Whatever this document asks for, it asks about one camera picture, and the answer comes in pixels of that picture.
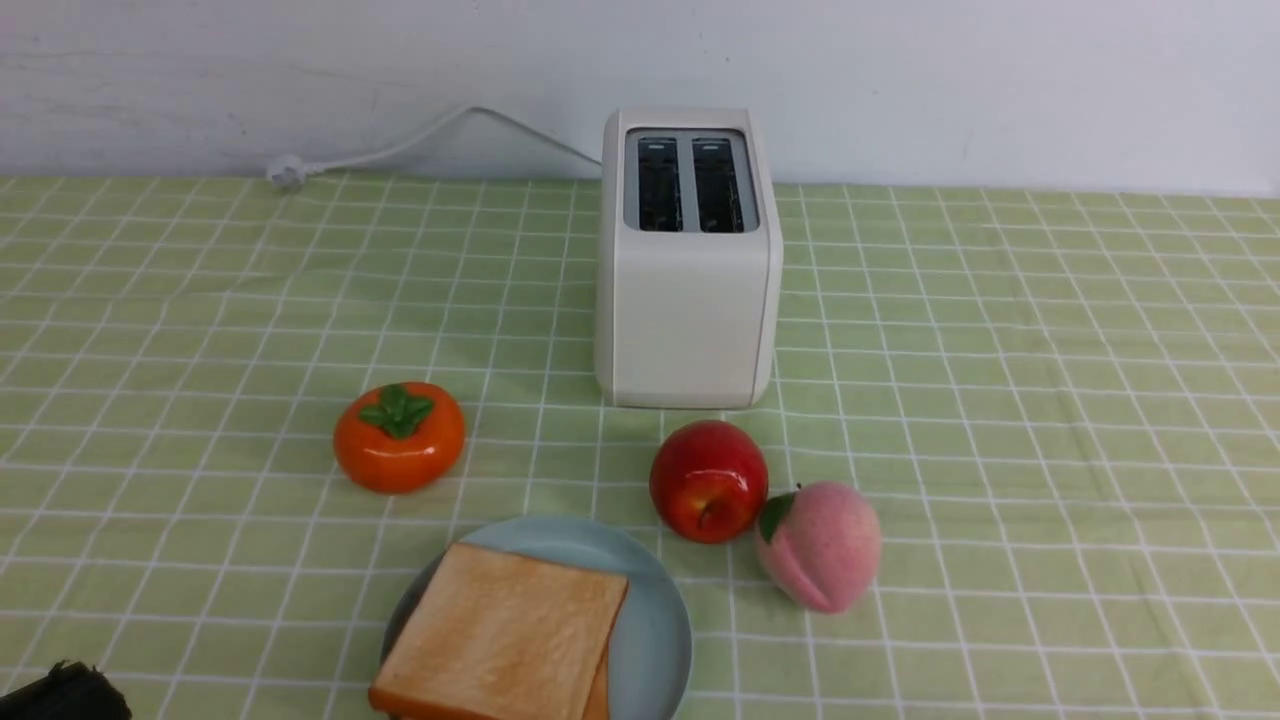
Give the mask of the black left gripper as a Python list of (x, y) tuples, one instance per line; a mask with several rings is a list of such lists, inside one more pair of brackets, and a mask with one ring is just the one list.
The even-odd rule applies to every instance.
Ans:
[(124, 694), (96, 666), (60, 661), (1, 697), (1, 719), (132, 719)]

